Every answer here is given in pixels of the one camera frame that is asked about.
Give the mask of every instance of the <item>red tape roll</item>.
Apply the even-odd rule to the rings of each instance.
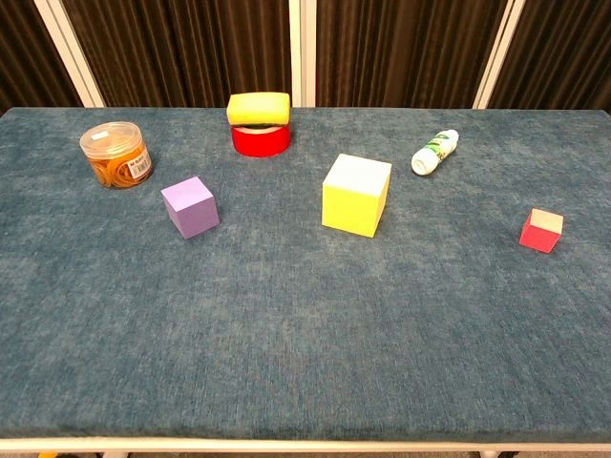
[[[288,124],[267,129],[232,127],[231,139],[238,153],[244,156],[268,157],[280,154],[290,145]]]

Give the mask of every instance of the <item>glue bottle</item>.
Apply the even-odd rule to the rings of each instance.
[[[428,175],[439,162],[456,149],[458,132],[454,129],[442,131],[411,158],[411,169],[418,175]]]

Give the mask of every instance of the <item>jar lid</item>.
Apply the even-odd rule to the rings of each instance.
[[[95,126],[80,138],[85,156],[112,159],[123,156],[142,142],[142,133],[132,122],[114,121]]]

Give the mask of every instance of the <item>dark brown curtain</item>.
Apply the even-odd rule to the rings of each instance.
[[[317,105],[471,108],[506,3],[319,1]]]
[[[286,0],[64,0],[109,106],[222,107],[290,93]]]
[[[81,105],[33,0],[0,0],[0,115]]]
[[[611,0],[528,0],[491,108],[611,110]]]

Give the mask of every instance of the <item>barcode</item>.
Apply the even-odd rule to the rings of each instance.
[[[149,158],[147,149],[145,148],[140,156],[130,160],[127,166],[130,168],[130,172],[134,179],[146,174],[151,168],[151,158]]]

